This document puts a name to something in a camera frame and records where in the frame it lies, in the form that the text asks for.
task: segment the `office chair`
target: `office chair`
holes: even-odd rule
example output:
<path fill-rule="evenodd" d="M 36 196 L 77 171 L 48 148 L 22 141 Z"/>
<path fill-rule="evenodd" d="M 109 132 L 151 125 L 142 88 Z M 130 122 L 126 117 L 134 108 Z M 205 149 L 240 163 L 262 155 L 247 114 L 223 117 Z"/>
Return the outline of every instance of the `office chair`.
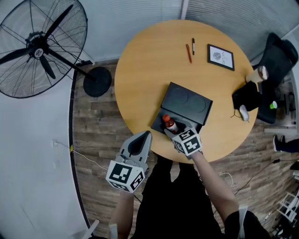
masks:
<path fill-rule="evenodd" d="M 298 53 L 293 44 L 288 40 L 281 40 L 275 33 L 270 33 L 260 63 L 253 66 L 255 70 L 258 66 L 263 65 L 269 73 L 268 79 L 258 86 L 262 94 L 262 103 L 257 113 L 258 119 L 269 124 L 275 123 L 277 110 L 270 109 L 270 104 L 276 100 L 274 89 L 278 87 L 297 61 Z"/>

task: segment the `green cup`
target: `green cup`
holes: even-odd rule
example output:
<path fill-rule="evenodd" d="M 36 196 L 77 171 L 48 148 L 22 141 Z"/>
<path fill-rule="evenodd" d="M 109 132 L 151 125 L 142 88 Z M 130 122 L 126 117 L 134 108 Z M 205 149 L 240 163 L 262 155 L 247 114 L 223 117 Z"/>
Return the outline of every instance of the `green cup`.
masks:
<path fill-rule="evenodd" d="M 270 105 L 270 109 L 277 109 L 277 103 L 276 103 L 276 101 L 272 102 L 272 104 Z"/>

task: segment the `framed picture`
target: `framed picture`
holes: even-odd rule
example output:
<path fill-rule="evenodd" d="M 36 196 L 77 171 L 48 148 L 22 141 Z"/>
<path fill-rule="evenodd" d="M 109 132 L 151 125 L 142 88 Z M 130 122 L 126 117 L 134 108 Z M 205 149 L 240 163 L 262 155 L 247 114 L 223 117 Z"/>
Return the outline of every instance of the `framed picture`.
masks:
<path fill-rule="evenodd" d="M 234 54 L 228 50 L 207 45 L 207 62 L 222 66 L 229 70 L 235 70 Z"/>

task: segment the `cup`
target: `cup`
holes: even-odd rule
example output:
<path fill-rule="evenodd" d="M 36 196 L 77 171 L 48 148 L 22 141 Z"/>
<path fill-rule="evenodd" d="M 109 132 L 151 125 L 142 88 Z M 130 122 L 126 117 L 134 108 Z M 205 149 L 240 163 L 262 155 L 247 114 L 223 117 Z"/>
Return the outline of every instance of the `cup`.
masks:
<path fill-rule="evenodd" d="M 255 71 L 246 76 L 246 82 L 252 81 L 254 83 L 260 83 L 267 80 L 269 77 L 268 71 L 265 66 L 261 65 L 255 69 Z"/>
<path fill-rule="evenodd" d="M 273 101 L 272 103 L 271 103 L 271 105 L 270 105 L 270 109 L 277 109 L 277 103 L 276 103 L 276 101 Z"/>

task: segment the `round wooden table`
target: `round wooden table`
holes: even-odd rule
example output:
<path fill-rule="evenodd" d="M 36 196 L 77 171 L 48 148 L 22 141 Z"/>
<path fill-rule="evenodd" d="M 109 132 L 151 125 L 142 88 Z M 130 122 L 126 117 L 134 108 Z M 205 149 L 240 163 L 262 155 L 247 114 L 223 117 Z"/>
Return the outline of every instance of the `round wooden table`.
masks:
<path fill-rule="evenodd" d="M 186 44 L 190 46 L 192 63 Z M 207 44 L 233 52 L 235 71 L 208 63 Z M 132 133 L 151 131 L 153 152 L 174 161 L 189 162 L 166 135 L 150 126 L 170 82 L 212 100 L 206 125 L 199 133 L 204 155 L 211 162 L 238 148 L 254 125 L 257 109 L 249 112 L 249 123 L 231 118 L 232 93 L 245 84 L 245 76 L 252 71 L 243 51 L 221 31 L 196 21 L 164 21 L 138 33 L 126 46 L 115 73 L 116 101 Z"/>

